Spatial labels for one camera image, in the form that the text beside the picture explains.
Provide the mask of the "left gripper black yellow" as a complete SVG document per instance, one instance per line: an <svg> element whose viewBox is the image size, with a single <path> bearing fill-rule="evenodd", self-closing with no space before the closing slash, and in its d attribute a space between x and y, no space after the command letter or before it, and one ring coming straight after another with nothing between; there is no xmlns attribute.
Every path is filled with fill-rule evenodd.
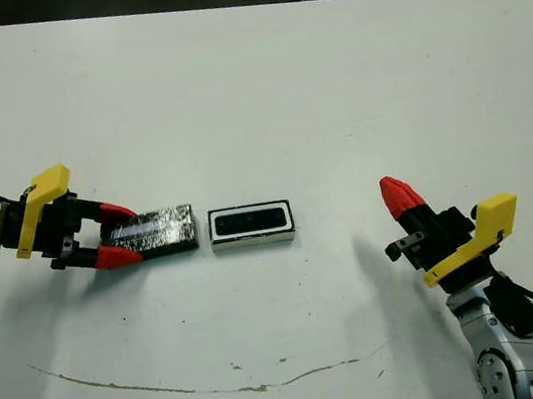
<svg viewBox="0 0 533 399"><path fill-rule="evenodd" d="M53 165L33 177L20 199L2 201L0 246L15 250L20 259L30 259L40 252L58 270L66 267L107 270L142 262L141 252L121 246L78 247L74 233L80 221L71 213L69 178L69 168ZM74 204L80 218L97 222L103 231L137 215L118 204L85 199L78 199Z"/></svg>

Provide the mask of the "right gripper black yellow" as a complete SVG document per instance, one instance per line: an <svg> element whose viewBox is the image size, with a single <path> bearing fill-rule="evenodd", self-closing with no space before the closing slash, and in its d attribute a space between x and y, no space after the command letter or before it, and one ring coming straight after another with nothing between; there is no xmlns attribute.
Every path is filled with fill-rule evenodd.
<svg viewBox="0 0 533 399"><path fill-rule="evenodd" d="M451 292L476 284L492 274L490 254L513 232L517 196L498 194L473 208L474 218L452 206L435 213L407 183L383 177L384 204L407 235L385 248L393 261L406 257L424 271L427 287Z"/></svg>

